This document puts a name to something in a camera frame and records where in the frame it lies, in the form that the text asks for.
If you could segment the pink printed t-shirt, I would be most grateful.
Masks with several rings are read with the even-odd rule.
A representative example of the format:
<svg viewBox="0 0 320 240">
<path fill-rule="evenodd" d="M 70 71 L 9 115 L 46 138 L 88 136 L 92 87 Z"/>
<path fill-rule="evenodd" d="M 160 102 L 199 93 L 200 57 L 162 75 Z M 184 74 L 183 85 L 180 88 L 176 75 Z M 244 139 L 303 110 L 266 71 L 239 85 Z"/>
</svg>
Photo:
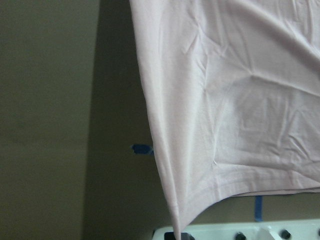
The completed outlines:
<svg viewBox="0 0 320 240">
<path fill-rule="evenodd" d="M 173 232 L 229 197 L 320 190 L 320 3 L 132 0 Z"/>
</svg>

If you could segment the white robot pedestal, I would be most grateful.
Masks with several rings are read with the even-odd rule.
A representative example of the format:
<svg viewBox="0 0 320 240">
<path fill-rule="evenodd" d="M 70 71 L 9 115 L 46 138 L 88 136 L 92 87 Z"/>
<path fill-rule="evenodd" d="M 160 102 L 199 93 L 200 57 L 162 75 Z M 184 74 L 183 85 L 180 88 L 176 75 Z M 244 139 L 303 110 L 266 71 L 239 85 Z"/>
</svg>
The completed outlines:
<svg viewBox="0 0 320 240">
<path fill-rule="evenodd" d="M 189 225 L 182 240 L 318 240 L 320 220 L 283 220 Z"/>
</svg>

